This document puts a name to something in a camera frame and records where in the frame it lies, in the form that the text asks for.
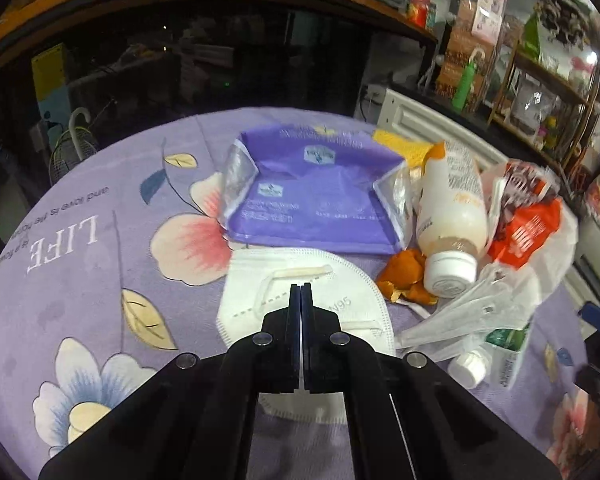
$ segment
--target round table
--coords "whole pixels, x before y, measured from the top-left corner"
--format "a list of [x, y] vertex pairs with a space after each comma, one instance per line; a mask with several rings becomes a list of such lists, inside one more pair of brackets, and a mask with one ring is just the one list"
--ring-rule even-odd
[[[216, 221], [219, 171], [240, 131], [290, 123], [374, 129], [289, 108], [185, 118], [88, 158], [30, 211], [0, 257], [0, 440], [30, 478], [179, 352], [226, 350], [216, 312], [232, 251], [244, 249]], [[346, 257], [371, 276], [385, 262]], [[417, 322], [403, 306], [389, 311], [396, 332]], [[573, 359], [553, 383], [547, 344]], [[473, 393], [545, 452], [555, 407], [584, 362], [561, 287], [536, 311], [514, 386]], [[258, 410], [248, 476], [352, 478], [347, 428]]]

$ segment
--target purple tablecloth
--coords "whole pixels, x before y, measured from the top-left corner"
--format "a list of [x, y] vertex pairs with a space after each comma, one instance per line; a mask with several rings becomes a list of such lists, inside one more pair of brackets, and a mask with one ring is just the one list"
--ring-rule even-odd
[[[164, 124], [89, 158], [29, 213], [0, 258], [0, 440], [36, 478], [99, 416], [177, 353], [225, 350], [215, 326], [232, 251], [215, 220], [218, 175], [245, 129], [297, 123], [374, 129], [350, 118], [247, 108]], [[348, 256], [375, 276], [384, 258]], [[416, 322], [389, 306], [394, 329]], [[555, 407], [586, 360], [571, 300], [560, 288], [534, 317], [510, 390], [475, 395], [543, 452]], [[573, 367], [551, 383], [544, 349]], [[352, 478], [347, 428], [258, 413], [249, 477]]]

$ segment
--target black device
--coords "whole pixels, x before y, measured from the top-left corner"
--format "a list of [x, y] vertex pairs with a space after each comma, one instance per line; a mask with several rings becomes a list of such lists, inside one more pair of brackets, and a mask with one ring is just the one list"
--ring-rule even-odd
[[225, 354], [183, 353], [46, 463], [40, 480], [246, 477], [259, 393], [342, 392], [357, 480], [552, 480], [560, 473], [424, 354], [377, 353], [291, 286]]

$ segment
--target white face mask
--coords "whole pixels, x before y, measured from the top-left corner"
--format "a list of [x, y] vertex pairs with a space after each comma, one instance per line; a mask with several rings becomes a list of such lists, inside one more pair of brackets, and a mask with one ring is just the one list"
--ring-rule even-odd
[[[377, 352], [395, 356], [394, 330], [376, 284], [347, 260], [317, 249], [234, 252], [216, 319], [227, 347], [259, 332], [266, 314], [287, 307], [293, 283], [311, 283], [314, 305], [336, 312], [343, 332], [364, 339]], [[260, 403], [269, 415], [325, 424], [347, 422], [342, 394], [296, 390], [260, 394]]]

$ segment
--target white cap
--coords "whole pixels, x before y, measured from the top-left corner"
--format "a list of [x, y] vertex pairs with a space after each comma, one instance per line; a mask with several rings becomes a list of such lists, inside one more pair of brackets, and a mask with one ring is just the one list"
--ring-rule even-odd
[[478, 262], [462, 251], [432, 254], [424, 265], [424, 288], [439, 298], [454, 298], [475, 281]]
[[461, 386], [472, 390], [484, 380], [490, 368], [489, 355], [481, 348], [477, 348], [456, 357], [449, 363], [446, 372]]

